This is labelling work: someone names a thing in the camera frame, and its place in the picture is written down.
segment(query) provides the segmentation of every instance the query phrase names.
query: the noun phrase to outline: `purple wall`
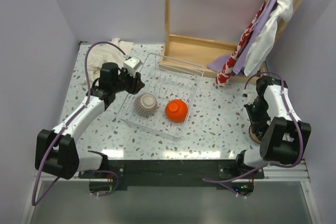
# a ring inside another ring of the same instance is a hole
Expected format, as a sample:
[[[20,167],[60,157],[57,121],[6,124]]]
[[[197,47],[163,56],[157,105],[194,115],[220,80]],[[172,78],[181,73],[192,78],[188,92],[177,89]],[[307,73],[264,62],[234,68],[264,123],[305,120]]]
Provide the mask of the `purple wall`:
[[[36,136],[59,120],[78,46],[56,0],[0,6],[0,223],[19,223]]]
[[[304,0],[268,58],[312,127],[305,159],[323,223],[335,222],[336,0]]]
[[[164,41],[164,0],[57,0],[77,38]],[[264,0],[171,0],[171,32],[238,42]]]

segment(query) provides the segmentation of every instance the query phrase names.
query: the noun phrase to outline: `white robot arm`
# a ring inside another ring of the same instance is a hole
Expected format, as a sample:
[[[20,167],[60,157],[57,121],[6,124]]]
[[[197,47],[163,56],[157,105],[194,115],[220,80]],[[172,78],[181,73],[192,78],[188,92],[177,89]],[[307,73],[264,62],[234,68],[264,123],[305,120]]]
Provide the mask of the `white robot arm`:
[[[90,93],[81,105],[51,131],[42,130],[37,136],[35,168],[38,169],[49,145],[60,134],[48,154],[43,171],[57,177],[70,179],[76,172],[98,170],[102,156],[97,152],[77,152],[76,144],[91,122],[115,100],[116,93],[127,91],[137,94],[143,87],[141,75],[136,72],[140,60],[129,58],[122,69],[115,63],[104,63],[100,70],[99,85],[93,83]]]
[[[260,148],[244,153],[244,164],[263,167],[268,164],[291,165],[299,157],[298,123],[303,140],[303,150],[311,132],[308,123],[303,123],[295,113],[289,98],[288,88],[280,80],[263,76],[257,81],[257,98],[245,105],[251,126],[252,137],[260,140]]]

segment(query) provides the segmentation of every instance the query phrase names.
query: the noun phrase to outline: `orange plastic bowl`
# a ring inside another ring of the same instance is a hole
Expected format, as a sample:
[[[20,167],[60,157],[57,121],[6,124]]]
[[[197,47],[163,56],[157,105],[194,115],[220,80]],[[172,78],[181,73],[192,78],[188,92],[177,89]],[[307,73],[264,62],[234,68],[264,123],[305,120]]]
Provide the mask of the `orange plastic bowl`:
[[[181,123],[188,114],[188,106],[182,100],[170,101],[165,109],[166,116],[174,123]]]

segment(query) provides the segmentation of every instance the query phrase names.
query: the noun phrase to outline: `wooden shelf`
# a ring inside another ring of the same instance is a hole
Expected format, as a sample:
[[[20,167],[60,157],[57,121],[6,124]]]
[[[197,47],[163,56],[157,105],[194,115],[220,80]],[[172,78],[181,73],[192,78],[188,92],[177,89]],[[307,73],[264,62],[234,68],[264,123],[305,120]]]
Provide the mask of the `wooden shelf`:
[[[207,64],[213,62],[221,55],[231,55],[237,44],[221,42],[209,39],[193,38],[181,35],[169,36],[169,53],[163,48],[162,55],[169,56],[177,60],[183,60],[205,68],[204,76],[215,78],[217,72],[207,68]],[[232,76],[230,81],[246,82],[246,76]],[[258,77],[253,78],[250,83],[255,84]]]

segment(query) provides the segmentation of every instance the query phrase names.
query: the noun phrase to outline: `clear plastic tray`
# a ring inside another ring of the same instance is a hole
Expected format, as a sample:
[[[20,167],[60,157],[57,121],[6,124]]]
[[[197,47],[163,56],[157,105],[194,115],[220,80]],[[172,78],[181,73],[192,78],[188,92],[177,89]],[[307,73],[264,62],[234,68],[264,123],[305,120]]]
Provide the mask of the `clear plastic tray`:
[[[145,87],[137,95],[127,95],[118,117],[129,125],[155,134],[181,137],[204,70],[200,65],[163,55],[148,54],[139,71]],[[136,97],[145,93],[155,96],[158,107],[158,110],[148,118],[138,115],[134,109]],[[165,115],[166,105],[174,99],[181,99],[188,106],[188,115],[184,122],[173,123]]]

